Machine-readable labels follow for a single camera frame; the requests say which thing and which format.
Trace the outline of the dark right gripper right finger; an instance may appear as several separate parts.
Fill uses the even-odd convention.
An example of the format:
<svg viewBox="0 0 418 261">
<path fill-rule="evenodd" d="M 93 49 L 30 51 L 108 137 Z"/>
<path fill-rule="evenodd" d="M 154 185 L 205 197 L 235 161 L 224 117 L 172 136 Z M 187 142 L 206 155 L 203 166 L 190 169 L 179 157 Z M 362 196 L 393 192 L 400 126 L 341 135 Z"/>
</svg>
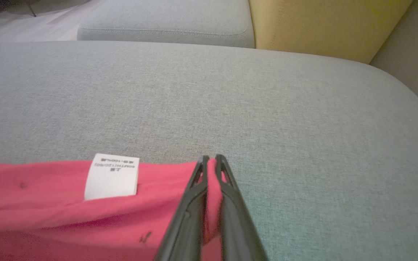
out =
<svg viewBox="0 0 418 261">
<path fill-rule="evenodd" d="M 268 256 L 226 157 L 216 155 L 215 159 L 215 173 L 222 192 L 222 260 L 267 261 Z"/>
</svg>

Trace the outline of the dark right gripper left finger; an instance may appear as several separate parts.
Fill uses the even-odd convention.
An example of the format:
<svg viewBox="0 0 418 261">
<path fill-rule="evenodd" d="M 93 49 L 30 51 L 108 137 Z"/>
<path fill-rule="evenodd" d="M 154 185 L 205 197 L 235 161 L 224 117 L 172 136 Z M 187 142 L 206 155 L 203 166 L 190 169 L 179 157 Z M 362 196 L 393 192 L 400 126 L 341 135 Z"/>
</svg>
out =
<svg viewBox="0 0 418 261">
<path fill-rule="evenodd" d="M 196 163 L 155 261 L 200 261 L 204 245 L 209 156 Z"/>
</svg>

